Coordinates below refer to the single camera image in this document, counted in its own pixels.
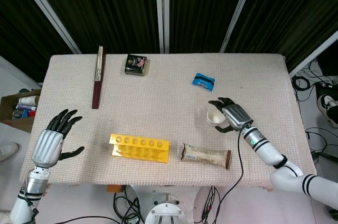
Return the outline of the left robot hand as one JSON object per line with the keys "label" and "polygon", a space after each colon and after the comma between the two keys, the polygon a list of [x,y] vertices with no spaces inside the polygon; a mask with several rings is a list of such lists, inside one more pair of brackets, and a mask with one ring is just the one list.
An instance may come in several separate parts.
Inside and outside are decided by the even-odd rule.
{"label": "left robot hand", "polygon": [[41,168],[49,169],[54,167],[58,161],[72,158],[79,155],[85,148],[79,147],[72,152],[63,152],[62,146],[72,126],[82,119],[75,116],[77,110],[63,110],[49,122],[43,130],[34,147],[31,160]]}

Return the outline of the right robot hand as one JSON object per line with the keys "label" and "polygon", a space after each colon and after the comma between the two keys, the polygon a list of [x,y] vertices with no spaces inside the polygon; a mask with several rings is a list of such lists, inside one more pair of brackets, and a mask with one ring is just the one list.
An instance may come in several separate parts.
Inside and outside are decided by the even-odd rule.
{"label": "right robot hand", "polygon": [[209,104],[214,105],[217,110],[222,112],[229,123],[228,127],[221,128],[216,126],[216,130],[221,133],[230,131],[241,131],[243,127],[251,125],[254,120],[246,113],[246,111],[232,99],[225,97],[218,97],[218,100],[210,100]]}

